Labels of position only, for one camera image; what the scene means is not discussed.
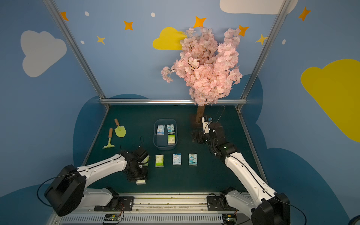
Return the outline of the blue monster tissue pack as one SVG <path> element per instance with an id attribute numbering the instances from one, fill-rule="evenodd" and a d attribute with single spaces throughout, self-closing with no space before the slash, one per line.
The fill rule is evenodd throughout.
<path id="1" fill-rule="evenodd" d="M 188 155 L 188 160 L 189 160 L 189 165 L 190 166 L 196 166 L 198 164 L 198 161 L 197 161 L 197 154 L 196 153 L 190 153 Z"/>

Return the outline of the white blue elephant tissue pack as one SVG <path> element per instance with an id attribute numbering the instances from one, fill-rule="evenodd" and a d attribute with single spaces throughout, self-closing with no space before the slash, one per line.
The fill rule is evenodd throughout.
<path id="1" fill-rule="evenodd" d="M 182 155 L 180 153 L 174 153 L 172 155 L 172 164 L 174 166 L 181 166 L 182 165 Z"/>

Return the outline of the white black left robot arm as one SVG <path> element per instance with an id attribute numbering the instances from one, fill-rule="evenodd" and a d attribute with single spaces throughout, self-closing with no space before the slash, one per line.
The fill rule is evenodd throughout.
<path id="1" fill-rule="evenodd" d="M 82 207 L 96 211 L 123 210 L 120 196 L 111 187 L 93 189 L 89 186 L 113 173 L 124 172 L 131 182 L 147 179 L 148 152 L 138 147 L 133 152 L 121 151 L 95 164 L 74 167 L 68 165 L 55 177 L 45 191 L 45 198 L 60 217 Z"/>

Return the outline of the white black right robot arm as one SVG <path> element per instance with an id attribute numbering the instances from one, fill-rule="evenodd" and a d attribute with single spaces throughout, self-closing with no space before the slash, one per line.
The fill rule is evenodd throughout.
<path id="1" fill-rule="evenodd" d="M 246 215 L 254 225 L 289 225 L 291 223 L 290 201 L 278 194 L 251 168 L 238 148 L 225 137 L 220 123 L 205 123 L 202 131 L 192 133 L 198 144 L 208 145 L 239 179 L 249 196 L 230 187 L 220 193 L 219 201 L 227 208 L 234 208 Z"/>

